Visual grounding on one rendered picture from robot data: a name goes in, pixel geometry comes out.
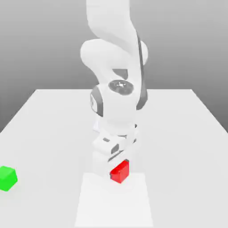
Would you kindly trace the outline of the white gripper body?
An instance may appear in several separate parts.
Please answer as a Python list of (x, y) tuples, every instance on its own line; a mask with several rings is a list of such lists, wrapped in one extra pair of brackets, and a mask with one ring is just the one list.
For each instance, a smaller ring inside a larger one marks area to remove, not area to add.
[(92, 152), (92, 171), (98, 176), (109, 179), (110, 172), (124, 160), (133, 158), (132, 150), (118, 152), (117, 155), (104, 155), (101, 152)]

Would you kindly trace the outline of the small red cube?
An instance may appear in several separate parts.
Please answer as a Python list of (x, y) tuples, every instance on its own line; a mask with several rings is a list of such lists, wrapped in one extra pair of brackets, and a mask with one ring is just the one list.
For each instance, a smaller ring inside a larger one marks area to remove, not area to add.
[(125, 159), (110, 172), (110, 179), (122, 183), (129, 175), (129, 160)]

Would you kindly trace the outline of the small green cube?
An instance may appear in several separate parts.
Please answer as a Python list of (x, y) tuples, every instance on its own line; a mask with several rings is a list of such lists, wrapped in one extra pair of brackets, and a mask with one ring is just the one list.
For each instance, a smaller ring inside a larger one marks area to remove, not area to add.
[(0, 190), (8, 191), (18, 181), (16, 170), (11, 167), (0, 167)]

